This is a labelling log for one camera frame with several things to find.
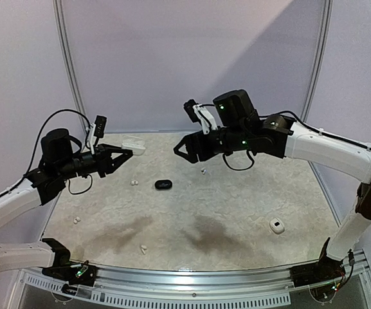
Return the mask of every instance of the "black cable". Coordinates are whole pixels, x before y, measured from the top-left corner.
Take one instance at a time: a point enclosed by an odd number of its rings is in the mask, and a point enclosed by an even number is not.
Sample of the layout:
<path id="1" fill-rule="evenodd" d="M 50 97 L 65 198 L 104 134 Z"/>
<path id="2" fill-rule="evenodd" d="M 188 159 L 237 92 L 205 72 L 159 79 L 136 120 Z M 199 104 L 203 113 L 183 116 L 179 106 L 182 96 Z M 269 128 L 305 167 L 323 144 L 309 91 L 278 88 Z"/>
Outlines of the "black cable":
<path id="1" fill-rule="evenodd" d="M 87 135 L 85 136 L 85 147 L 87 147 L 87 149 L 91 150 L 91 147 L 88 146 L 88 133 Z"/>
<path id="2" fill-rule="evenodd" d="M 294 118 L 301 125 L 303 125 L 304 127 L 306 127 L 308 130 L 311 130 L 312 132 L 318 133 L 320 135 L 323 135 L 323 136 L 326 136 L 326 137 L 329 137 L 329 138 L 332 138 L 332 139 L 335 139 L 335 140 L 341 140 L 342 142 L 346 142 L 348 144 L 352 144 L 354 146 L 358 146 L 360 148 L 363 148 L 363 149 L 366 149 L 366 150 L 371 151 L 371 148 L 370 147 L 368 147 L 367 145 L 361 144 L 359 142 L 356 142 L 355 140 L 349 140 L 348 138 L 345 138 L 345 137 L 342 137 L 342 136 L 337 136 L 337 135 L 333 135 L 333 134 L 330 134 L 330 133 L 326 133 L 326 132 L 323 132 L 323 131 L 320 131 L 320 130 L 316 129 L 315 127 L 310 126 L 309 124 L 306 124 L 293 111 L 280 111 L 280 112 L 278 112 L 278 113 L 276 113 L 274 115 L 281 115 L 281 114 L 290 114 L 290 115 L 294 116 Z M 259 116 L 259 118 L 267 118 L 269 116 L 271 116 L 271 115 Z"/>
<path id="3" fill-rule="evenodd" d="M 71 192 L 71 180 L 69 179 L 68 180 L 68 192 L 72 195 L 80 195 L 80 194 L 83 194 L 85 192 L 88 192 L 90 190 L 90 188 L 92 188 L 92 186 L 93 186 L 93 177 L 90 174 L 88 174 L 88 176 L 91 178 L 91 183 L 89 184 L 89 187 L 87 189 L 85 189 L 83 191 L 80 191 L 80 192 L 75 192 L 75 193 Z"/>
<path id="4" fill-rule="evenodd" d="M 354 272 L 355 259 L 354 259 L 354 253 L 351 249 L 348 251 L 348 263 L 351 266 L 350 274 L 348 275 L 347 280 L 345 280 L 345 282 L 339 286 L 338 290 L 341 289 L 344 285 L 346 285 L 348 281 L 350 281 L 352 277 L 352 273 Z"/>
<path id="5" fill-rule="evenodd" d="M 98 145 L 98 142 L 99 141 L 100 141 L 100 138 L 99 137 L 96 137 L 95 142 L 94 142 L 94 146 Z"/>
<path id="6" fill-rule="evenodd" d="M 88 124 L 89 126 L 89 120 L 88 118 L 80 113 L 79 111 L 75 111 L 74 109 L 68 109 L 68 108 L 64 108 L 64 109 L 59 109 L 58 111 L 52 113 L 46 120 L 45 122 L 43 123 L 43 125 L 41 126 L 41 128 L 39 129 L 39 132 L 38 132 L 38 135 L 37 135 L 37 140 L 35 141 L 35 144 L 34 144 L 34 147 L 33 147 L 33 151 L 32 151 L 32 155 L 31 155 L 31 162 L 28 166 L 28 168 L 26 169 L 26 172 L 24 173 L 25 174 L 28 174 L 31 170 L 31 166 L 32 166 L 32 163 L 33 163 L 33 159 L 35 157 L 35 153 L 37 151 L 37 146 L 38 146 L 38 141 L 39 141 L 39 138 L 41 137 L 41 133 L 42 133 L 42 130 L 45 128 L 45 125 L 48 123 L 48 121 L 51 120 L 52 117 L 54 117 L 56 114 L 59 114 L 59 113 L 63 113 L 63 112 L 66 112 L 66 111 L 69 111 L 71 113 L 76 113 L 78 115 L 80 115 Z M 18 188 L 18 186 L 20 184 L 22 184 L 22 182 L 25 180 L 25 177 L 23 176 L 15 185 L 13 185 L 12 187 L 10 187 L 8 190 L 5 190 L 3 192 L 0 193 L 0 198 L 2 198 L 4 195 L 8 194 L 9 192 L 11 192 L 12 190 Z"/>
<path id="7" fill-rule="evenodd" d="M 225 165 L 226 165 L 229 169 L 232 169 L 233 171 L 237 171 L 237 172 L 247 171 L 248 169 L 250 169 L 250 168 L 252 168 L 252 167 L 254 166 L 255 161 L 254 161 L 254 158 L 250 155 L 249 150 L 247 150 L 247 157 L 248 157 L 249 160 L 251 161 L 251 165 L 250 165 L 249 167 L 247 167 L 247 168 L 245 168 L 245 169 L 234 169 L 233 167 L 231 167 L 231 166 L 228 164 L 228 162 L 227 162 L 227 160 L 226 160 L 226 155 L 225 155 L 224 153 L 222 154 L 222 159 L 224 160 Z"/>

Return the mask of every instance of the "white wall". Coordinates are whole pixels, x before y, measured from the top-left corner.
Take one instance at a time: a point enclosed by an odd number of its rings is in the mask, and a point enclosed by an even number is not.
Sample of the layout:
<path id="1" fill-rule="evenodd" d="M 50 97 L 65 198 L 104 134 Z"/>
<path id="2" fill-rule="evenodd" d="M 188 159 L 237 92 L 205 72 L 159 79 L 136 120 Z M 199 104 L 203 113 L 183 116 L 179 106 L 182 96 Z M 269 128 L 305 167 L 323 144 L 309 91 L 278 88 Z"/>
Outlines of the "white wall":
<path id="1" fill-rule="evenodd" d="M 334 1 L 321 74 L 308 123 L 371 142 L 371 1 Z M 342 219 L 350 210 L 358 182 L 319 167 Z M 363 236 L 371 267 L 371 227 Z"/>
<path id="2" fill-rule="evenodd" d="M 108 132 L 198 129 L 183 111 L 248 91 L 259 113 L 301 112 L 323 0 L 64 1 L 88 115 Z"/>
<path id="3" fill-rule="evenodd" d="M 52 1 L 0 1 L 0 191 L 25 172 L 39 128 L 60 108 L 74 108 Z M 58 115 L 48 129 L 67 127 L 81 138 L 79 119 Z M 36 155 L 37 163 L 41 157 Z M 30 211 L 0 231 L 0 242 L 35 241 L 51 204 Z M 0 308 L 15 272 L 0 274 Z"/>

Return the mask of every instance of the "white robotic arm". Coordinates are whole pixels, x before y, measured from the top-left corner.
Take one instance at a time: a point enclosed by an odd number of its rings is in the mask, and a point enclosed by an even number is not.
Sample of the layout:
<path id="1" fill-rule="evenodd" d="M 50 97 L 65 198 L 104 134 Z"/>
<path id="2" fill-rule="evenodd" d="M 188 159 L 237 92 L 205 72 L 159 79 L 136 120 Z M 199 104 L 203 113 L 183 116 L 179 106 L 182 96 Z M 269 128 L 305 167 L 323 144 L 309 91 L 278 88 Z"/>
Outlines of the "white robotic arm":
<path id="1" fill-rule="evenodd" d="M 0 193 L 0 228 L 27 211 L 43 207 L 58 196 L 68 179 L 86 178 L 92 173 L 103 178 L 131 158 L 135 145 L 97 145 L 104 136 L 105 123 L 105 117 L 97 116 L 95 123 L 90 125 L 86 140 L 89 150 L 86 152 L 81 152 L 82 143 L 70 136 L 67 129 L 50 131 L 42 138 L 42 158 L 38 168 L 28 171 L 15 185 Z M 75 153 L 71 141 L 80 148 Z M 88 265 L 88 262 L 72 263 L 69 258 L 69 250 L 55 239 L 42 239 L 35 243 L 0 243 L 0 272 L 42 267 L 47 276 L 69 281 L 71 285 L 92 286 L 96 267 Z"/>
<path id="2" fill-rule="evenodd" d="M 194 100 L 184 104 L 193 122 L 198 121 L 192 114 L 195 104 Z M 316 162 L 361 182 L 354 207 L 343 220 L 339 231 L 325 242 L 319 261 L 310 267 L 291 269 L 291 277 L 296 285 L 332 279 L 339 272 L 344 273 L 343 259 L 347 255 L 352 256 L 350 251 L 371 225 L 371 144 L 313 128 L 290 111 L 260 117 L 244 90 L 220 95 L 213 100 L 213 106 L 224 127 L 209 133 L 199 131 L 186 135 L 175 146 L 175 154 L 196 163 L 218 154 L 222 154 L 225 161 L 225 157 L 234 151 L 247 151 L 254 155 L 267 153 L 279 158 Z M 283 116 L 286 113 L 294 115 L 294 118 Z"/>

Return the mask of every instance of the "speckled tabletop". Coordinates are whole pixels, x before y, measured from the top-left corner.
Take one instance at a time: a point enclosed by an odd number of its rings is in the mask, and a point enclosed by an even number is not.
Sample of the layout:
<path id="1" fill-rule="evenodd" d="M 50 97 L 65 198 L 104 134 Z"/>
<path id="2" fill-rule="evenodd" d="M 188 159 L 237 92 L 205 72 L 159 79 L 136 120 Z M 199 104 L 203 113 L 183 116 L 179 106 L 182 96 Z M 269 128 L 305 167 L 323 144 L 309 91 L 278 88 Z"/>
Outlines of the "speckled tabletop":
<path id="1" fill-rule="evenodd" d="M 102 143 L 120 145 L 122 136 L 106 135 Z M 259 154 L 252 169 L 235 172 L 221 156 L 198 164 L 176 156 L 182 134 L 134 136 L 145 139 L 144 155 L 106 178 L 94 175 L 85 194 L 61 194 L 44 237 L 60 241 L 74 260 L 154 270 L 272 267 L 318 258 L 337 229 L 306 161 Z M 243 152 L 228 161 L 249 164 Z M 160 179 L 172 180 L 173 188 L 155 190 Z M 74 179 L 71 190 L 88 185 Z M 285 225 L 281 235 L 269 227 L 275 217 Z"/>

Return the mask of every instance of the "stain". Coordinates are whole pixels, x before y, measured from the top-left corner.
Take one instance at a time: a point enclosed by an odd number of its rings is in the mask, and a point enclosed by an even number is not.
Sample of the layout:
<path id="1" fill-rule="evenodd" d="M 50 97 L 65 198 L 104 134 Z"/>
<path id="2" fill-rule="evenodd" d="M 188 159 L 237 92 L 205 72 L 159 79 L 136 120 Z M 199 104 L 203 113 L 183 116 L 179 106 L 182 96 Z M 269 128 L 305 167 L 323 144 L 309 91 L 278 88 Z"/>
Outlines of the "stain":
<path id="1" fill-rule="evenodd" d="M 185 238 L 197 249 L 205 254 L 213 251 L 249 250 L 237 238 L 227 235 L 226 227 L 217 220 L 208 216 L 196 216 L 194 227 L 199 236 L 195 237 L 183 230 Z"/>
<path id="2" fill-rule="evenodd" d="M 84 256 L 84 259 L 86 256 L 96 259 L 103 254 L 105 248 L 111 248 L 117 254 L 152 222 L 152 217 L 140 217 L 130 223 L 106 226 L 100 231 L 99 235 L 79 245 L 75 250 L 75 254 L 81 257 Z"/>

